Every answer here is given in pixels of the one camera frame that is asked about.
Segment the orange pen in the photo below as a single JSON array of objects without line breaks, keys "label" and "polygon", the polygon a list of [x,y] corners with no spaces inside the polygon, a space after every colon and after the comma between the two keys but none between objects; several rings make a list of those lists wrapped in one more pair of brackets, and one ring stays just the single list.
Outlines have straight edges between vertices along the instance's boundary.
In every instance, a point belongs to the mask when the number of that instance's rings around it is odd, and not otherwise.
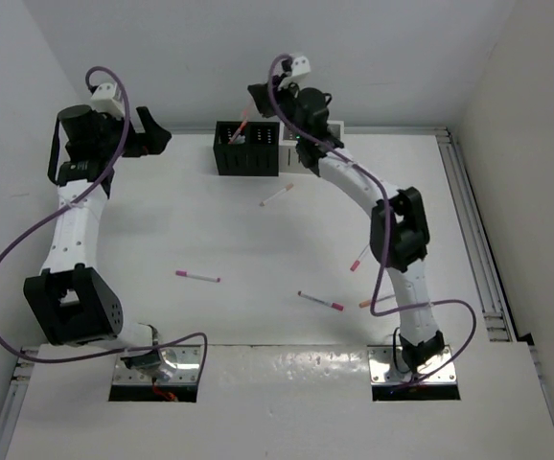
[{"label": "orange pen", "polygon": [[235,144],[237,139],[241,136],[242,131],[244,130],[245,126],[247,124],[247,119],[243,119],[241,124],[238,126],[238,128],[235,130],[233,135],[229,138],[228,144]]}]

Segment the red pen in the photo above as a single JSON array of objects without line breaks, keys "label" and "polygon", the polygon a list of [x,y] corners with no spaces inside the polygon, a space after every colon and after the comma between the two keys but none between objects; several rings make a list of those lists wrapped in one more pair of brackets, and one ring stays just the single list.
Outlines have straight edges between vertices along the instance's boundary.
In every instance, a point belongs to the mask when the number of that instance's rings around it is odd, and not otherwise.
[{"label": "red pen", "polygon": [[247,105],[245,106],[244,110],[242,111],[242,120],[248,120],[249,117],[252,115],[253,110],[255,109],[255,104],[252,100],[250,100]]}]

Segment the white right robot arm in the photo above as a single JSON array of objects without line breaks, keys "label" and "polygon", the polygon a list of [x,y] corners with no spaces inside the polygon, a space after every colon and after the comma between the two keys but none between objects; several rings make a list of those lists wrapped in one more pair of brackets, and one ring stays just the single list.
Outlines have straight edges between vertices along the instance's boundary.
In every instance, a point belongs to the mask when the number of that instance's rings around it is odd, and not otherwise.
[{"label": "white right robot arm", "polygon": [[429,231],[421,193],[376,177],[353,158],[329,127],[330,94],[295,83],[257,83],[247,90],[262,117],[276,116],[296,134],[302,165],[335,185],[369,217],[371,252],[395,293],[402,359],[416,372],[445,347],[427,292]]}]

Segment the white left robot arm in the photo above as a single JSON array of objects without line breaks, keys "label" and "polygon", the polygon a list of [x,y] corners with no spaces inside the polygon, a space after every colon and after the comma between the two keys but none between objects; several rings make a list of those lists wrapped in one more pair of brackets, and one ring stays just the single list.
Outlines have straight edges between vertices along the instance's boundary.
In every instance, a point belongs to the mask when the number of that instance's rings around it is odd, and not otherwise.
[{"label": "white left robot arm", "polygon": [[[143,354],[156,344],[157,330],[125,319],[122,304],[97,270],[99,227],[110,198],[113,172],[107,165],[118,144],[126,157],[159,155],[171,134],[145,106],[136,109],[143,132],[125,127],[123,118],[86,104],[62,109],[56,120],[48,177],[58,190],[63,214],[40,272],[25,280],[24,296],[55,346],[94,345],[130,348]],[[61,144],[58,134],[68,141]]]}]

